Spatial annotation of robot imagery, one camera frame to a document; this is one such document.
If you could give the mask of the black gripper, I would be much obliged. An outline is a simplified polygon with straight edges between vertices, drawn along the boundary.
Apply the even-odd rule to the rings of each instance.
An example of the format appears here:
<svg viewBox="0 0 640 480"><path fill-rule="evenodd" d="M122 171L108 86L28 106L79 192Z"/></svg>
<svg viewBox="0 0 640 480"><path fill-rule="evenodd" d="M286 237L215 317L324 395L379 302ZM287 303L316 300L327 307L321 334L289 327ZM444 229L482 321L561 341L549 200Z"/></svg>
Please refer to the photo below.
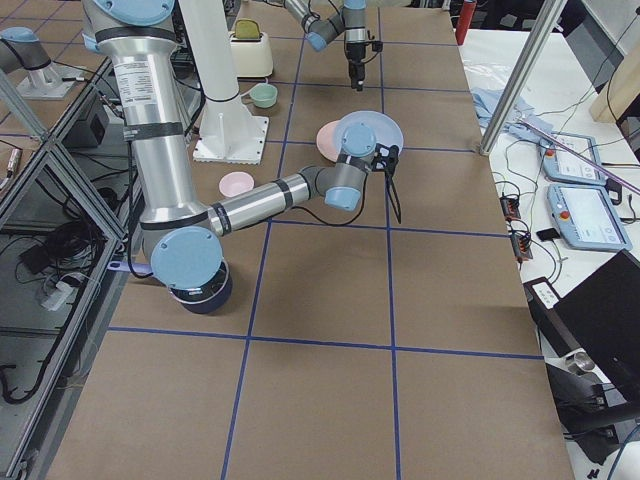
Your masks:
<svg viewBox="0 0 640 480"><path fill-rule="evenodd" d="M365 65L363 63L366 58L366 48L365 42L345 43L345 56L349 63L348 72L351 88L358 92L361 92L364 88Z"/></svg>

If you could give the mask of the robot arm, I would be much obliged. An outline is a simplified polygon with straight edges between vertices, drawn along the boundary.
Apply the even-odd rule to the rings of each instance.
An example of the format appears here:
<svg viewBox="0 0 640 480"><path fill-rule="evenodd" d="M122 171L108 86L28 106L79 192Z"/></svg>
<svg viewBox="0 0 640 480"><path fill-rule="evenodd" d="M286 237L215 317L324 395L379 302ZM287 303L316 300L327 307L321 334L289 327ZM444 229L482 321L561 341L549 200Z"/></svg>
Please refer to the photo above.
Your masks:
<svg viewBox="0 0 640 480"><path fill-rule="evenodd" d="M366 77L365 58L369 44L366 29L366 2L344 1L327 18L312 9L310 1L284 1L284 8L300 24L311 47L320 52L340 35L348 63L351 88L362 91Z"/></svg>
<svg viewBox="0 0 640 480"><path fill-rule="evenodd" d="M87 1L87 40L114 67L146 202L140 219L153 275L173 290L208 285L223 260L220 240L314 197L353 210L376 148L374 129L350 120L331 167L308 167L206 205L197 198L170 57L180 12L205 97L199 150L208 159L259 159L267 119L242 103L224 7L219 1Z"/></svg>

